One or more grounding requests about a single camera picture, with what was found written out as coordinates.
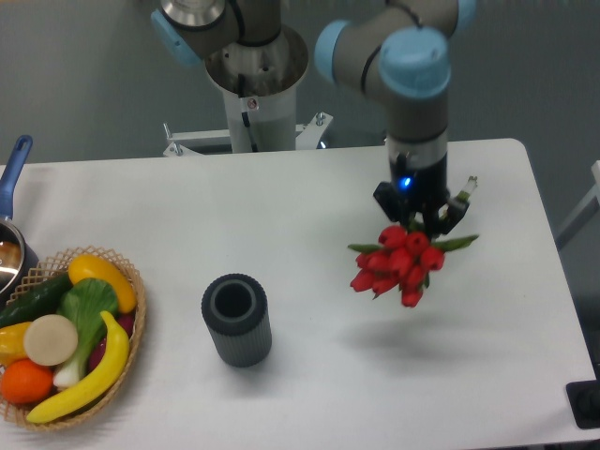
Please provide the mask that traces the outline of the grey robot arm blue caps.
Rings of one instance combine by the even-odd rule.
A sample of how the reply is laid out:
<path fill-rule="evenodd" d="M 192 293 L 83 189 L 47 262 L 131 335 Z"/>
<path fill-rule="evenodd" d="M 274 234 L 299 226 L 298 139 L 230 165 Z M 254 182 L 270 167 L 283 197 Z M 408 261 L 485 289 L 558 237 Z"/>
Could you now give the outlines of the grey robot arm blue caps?
<path fill-rule="evenodd" d="M 313 48 L 281 20 L 278 1 L 163 1 L 151 22 L 181 64 L 203 64 L 221 91 L 232 150 L 292 150 L 296 89 L 309 67 L 380 104 L 391 178 L 374 192 L 388 218 L 449 233 L 469 203 L 447 187 L 448 41 L 473 1 L 388 1 L 361 23 L 327 24 Z"/>

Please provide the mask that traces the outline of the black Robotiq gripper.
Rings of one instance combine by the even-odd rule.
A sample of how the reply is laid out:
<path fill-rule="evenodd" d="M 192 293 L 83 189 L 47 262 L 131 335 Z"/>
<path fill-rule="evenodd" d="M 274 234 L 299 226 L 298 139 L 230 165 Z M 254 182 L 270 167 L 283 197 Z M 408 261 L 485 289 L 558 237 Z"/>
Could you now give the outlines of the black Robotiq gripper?
<path fill-rule="evenodd" d="M 407 224 L 420 213 L 426 235 L 447 235 L 465 217 L 469 202 L 449 198 L 447 155 L 425 168 L 410 168 L 405 155 L 388 155 L 391 181 L 380 182 L 373 198 L 392 222 Z"/>

